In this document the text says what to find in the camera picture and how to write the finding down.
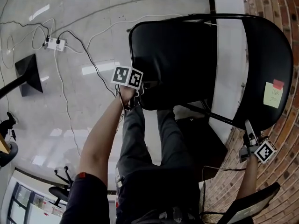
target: sticky note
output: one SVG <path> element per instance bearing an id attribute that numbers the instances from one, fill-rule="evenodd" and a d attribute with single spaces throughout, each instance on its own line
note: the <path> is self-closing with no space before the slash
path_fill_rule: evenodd
<path id="1" fill-rule="evenodd" d="M 263 104 L 278 108 L 284 89 L 275 88 L 273 84 L 266 82 L 265 93 L 263 95 Z"/>

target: power strip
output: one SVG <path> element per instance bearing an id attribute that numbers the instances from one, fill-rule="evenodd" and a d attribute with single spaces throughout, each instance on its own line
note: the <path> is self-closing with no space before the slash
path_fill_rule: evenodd
<path id="1" fill-rule="evenodd" d="M 63 51 L 65 46 L 65 40 L 59 39 L 60 43 L 56 44 L 57 38 L 50 38 L 48 42 L 45 42 L 45 48 L 49 48 L 52 50 Z"/>

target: hand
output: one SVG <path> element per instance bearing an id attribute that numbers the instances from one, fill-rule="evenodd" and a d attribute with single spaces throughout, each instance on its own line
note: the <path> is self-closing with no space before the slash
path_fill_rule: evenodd
<path id="1" fill-rule="evenodd" d="M 135 95 L 135 89 L 120 85 L 121 97 L 124 105 L 127 105 L 130 99 Z"/>

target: tile floor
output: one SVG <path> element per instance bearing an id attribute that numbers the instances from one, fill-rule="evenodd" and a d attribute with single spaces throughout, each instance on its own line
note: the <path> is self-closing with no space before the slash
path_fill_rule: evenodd
<path id="1" fill-rule="evenodd" d="M 0 0 L 0 11 L 6 0 Z M 91 36 L 117 21 L 132 21 L 144 15 L 209 13 L 208 0 L 8 0 L 1 22 L 18 21 L 29 23 L 29 18 L 38 14 L 38 10 L 49 5 L 49 9 L 37 15 L 31 22 L 44 22 L 55 19 L 53 30 L 57 37 L 66 29 L 72 30 L 85 44 Z M 140 21 L 160 20 L 166 17 L 147 17 Z M 136 24 L 116 24 L 105 33 L 95 37 L 89 48 L 93 60 L 99 65 L 130 65 L 128 33 L 126 30 Z M 19 42 L 34 27 L 22 28 L 16 24 L 0 27 L 3 62 L 0 66 L 4 82 L 8 84 L 16 78 L 13 53 L 8 52 L 6 43 L 11 35 L 14 44 Z M 82 51 L 78 41 L 64 36 L 69 46 Z M 17 88 L 8 94 L 9 110 L 15 114 L 19 123 L 15 126 L 19 153 L 14 159 L 17 167 L 50 181 L 59 182 L 54 169 L 62 170 L 68 165 L 71 174 L 75 174 L 79 156 L 70 130 L 66 113 L 66 104 L 61 91 L 53 50 L 34 51 L 31 48 L 32 34 L 14 48 L 14 61 L 35 53 L 43 86 L 43 94 L 21 97 Z M 33 46 L 38 48 L 43 42 L 43 34 L 36 32 Z M 69 102 L 69 113 L 75 138 L 81 151 L 89 131 L 105 111 L 113 97 L 103 82 L 97 77 L 86 54 L 75 54 L 69 49 L 57 54 L 57 62 L 64 81 L 64 91 Z M 109 84 L 112 70 L 101 72 Z M 8 110 L 6 98 L 0 100 L 0 119 L 5 120 Z M 161 159 L 160 140 L 155 112 L 144 111 L 146 119 L 146 143 L 156 164 Z M 114 169 L 119 157 L 122 126 L 116 134 L 109 160 L 108 189 L 115 189 Z"/>

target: black shirt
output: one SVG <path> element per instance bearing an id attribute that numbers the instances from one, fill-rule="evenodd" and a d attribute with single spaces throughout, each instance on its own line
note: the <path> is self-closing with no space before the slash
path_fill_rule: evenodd
<path id="1" fill-rule="evenodd" d="M 188 169 L 158 169 L 134 172 L 118 190 L 117 224 L 131 223 L 151 210 L 161 213 L 172 207 L 188 210 L 197 218 L 199 185 Z M 97 177 L 78 175 L 70 191 L 61 223 L 88 220 L 109 223 L 107 187 Z"/>

